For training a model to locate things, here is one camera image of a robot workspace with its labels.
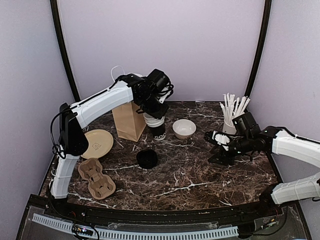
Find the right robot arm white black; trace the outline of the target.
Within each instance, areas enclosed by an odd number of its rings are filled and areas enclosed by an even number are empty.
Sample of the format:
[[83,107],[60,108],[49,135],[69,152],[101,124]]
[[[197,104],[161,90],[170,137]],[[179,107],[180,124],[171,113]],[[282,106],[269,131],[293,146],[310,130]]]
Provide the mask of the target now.
[[[233,119],[236,133],[207,131],[204,140],[215,145],[218,152],[209,158],[210,163],[231,166],[236,156],[252,156],[254,152],[276,154],[291,157],[315,167],[320,166],[320,143],[316,140],[293,134],[284,126],[267,126],[260,129],[250,112]],[[287,183],[272,184],[260,194],[255,205],[255,213],[266,217],[274,210],[275,205],[286,202],[320,199],[320,175]]]

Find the stack of black cup lids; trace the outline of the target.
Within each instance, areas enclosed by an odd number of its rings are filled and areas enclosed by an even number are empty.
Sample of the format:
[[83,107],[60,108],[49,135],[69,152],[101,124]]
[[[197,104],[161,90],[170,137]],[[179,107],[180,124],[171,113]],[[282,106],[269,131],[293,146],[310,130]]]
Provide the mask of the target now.
[[145,149],[137,153],[136,160],[141,168],[152,169],[158,163],[158,155],[152,149]]

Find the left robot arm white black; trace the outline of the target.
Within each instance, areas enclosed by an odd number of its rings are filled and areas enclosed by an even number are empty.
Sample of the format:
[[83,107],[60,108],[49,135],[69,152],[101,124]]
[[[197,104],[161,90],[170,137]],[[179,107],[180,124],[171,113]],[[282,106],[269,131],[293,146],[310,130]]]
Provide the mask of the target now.
[[67,218],[70,206],[62,199],[68,196],[68,187],[74,167],[88,149],[89,142],[83,129],[105,113],[134,102],[141,113],[161,119],[169,106],[165,100],[174,93],[174,85],[161,70],[154,69],[148,76],[134,73],[120,75],[106,89],[71,105],[64,103],[55,116],[59,119],[59,139],[52,143],[58,155],[55,176],[50,184],[50,194],[55,198],[51,210],[60,218]]

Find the stack of black paper cups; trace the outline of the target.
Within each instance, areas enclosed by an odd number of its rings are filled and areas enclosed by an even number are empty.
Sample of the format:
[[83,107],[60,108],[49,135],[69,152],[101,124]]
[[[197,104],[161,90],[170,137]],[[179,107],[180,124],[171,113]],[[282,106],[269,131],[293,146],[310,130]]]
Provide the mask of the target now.
[[144,113],[143,117],[152,134],[153,139],[155,141],[164,140],[166,138],[165,116],[158,119],[147,113]]

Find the white cup holding straws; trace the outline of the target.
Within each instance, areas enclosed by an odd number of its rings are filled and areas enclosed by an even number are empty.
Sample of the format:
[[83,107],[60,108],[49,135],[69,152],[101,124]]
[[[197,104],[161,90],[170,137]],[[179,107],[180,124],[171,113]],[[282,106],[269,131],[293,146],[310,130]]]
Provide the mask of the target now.
[[226,134],[235,135],[237,133],[237,130],[232,122],[229,123],[226,120],[224,120],[222,132]]

